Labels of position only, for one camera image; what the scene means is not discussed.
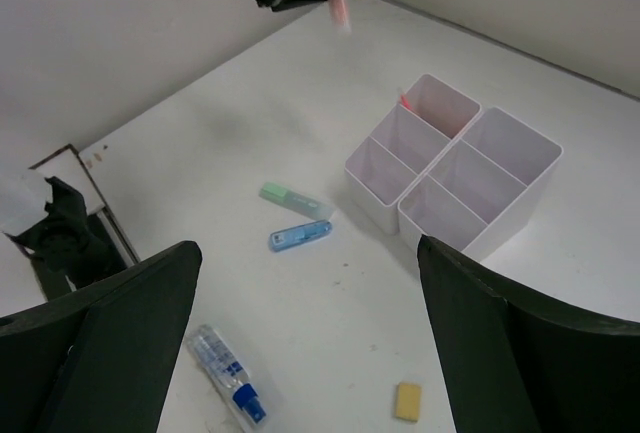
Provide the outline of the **green capped correction tape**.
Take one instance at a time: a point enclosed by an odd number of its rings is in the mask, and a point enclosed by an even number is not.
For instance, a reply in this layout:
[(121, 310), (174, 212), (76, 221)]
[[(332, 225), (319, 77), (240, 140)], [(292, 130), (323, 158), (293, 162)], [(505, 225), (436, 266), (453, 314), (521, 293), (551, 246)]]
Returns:
[(265, 182), (259, 196), (315, 221), (329, 220), (334, 213), (330, 205), (273, 182)]

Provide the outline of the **red highlighter pen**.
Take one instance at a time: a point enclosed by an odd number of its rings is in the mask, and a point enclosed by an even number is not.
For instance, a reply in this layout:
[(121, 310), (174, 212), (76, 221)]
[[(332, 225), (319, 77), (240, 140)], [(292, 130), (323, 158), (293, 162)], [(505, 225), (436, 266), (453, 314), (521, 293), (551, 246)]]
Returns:
[(404, 91), (401, 88), (398, 89), (398, 102), (404, 108), (406, 108), (407, 110), (413, 111), (413, 108), (412, 108), (412, 106), (411, 106), (406, 94), (404, 93)]

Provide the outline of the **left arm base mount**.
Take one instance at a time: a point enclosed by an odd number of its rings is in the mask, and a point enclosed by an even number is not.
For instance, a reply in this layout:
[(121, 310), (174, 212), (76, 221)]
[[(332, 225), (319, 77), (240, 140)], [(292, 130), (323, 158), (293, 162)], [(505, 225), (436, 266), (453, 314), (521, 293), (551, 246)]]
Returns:
[(20, 235), (48, 300), (110, 277), (139, 262), (89, 174), (92, 163), (67, 145), (31, 167), (50, 189), (44, 218)]

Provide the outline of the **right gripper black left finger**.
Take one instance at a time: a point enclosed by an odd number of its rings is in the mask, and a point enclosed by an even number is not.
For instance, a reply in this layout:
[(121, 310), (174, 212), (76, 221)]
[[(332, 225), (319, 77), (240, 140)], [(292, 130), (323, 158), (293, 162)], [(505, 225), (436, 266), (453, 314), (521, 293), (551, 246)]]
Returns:
[(201, 264), (183, 241), (3, 317), (2, 431), (156, 431)]

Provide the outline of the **blue transparent stapler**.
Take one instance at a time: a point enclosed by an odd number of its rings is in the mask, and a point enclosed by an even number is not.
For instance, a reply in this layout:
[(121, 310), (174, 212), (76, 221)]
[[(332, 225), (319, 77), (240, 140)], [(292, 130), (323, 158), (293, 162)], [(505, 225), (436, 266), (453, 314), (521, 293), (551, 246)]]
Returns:
[(272, 252), (295, 248), (328, 236), (333, 230), (330, 221), (320, 220), (272, 233), (268, 246)]

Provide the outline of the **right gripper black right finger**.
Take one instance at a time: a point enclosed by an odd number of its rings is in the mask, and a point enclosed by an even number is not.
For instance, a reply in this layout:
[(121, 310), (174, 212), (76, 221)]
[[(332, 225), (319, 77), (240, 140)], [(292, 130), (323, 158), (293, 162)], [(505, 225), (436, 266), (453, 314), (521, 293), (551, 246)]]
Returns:
[(422, 236), (421, 286), (459, 432), (636, 432), (639, 325)]

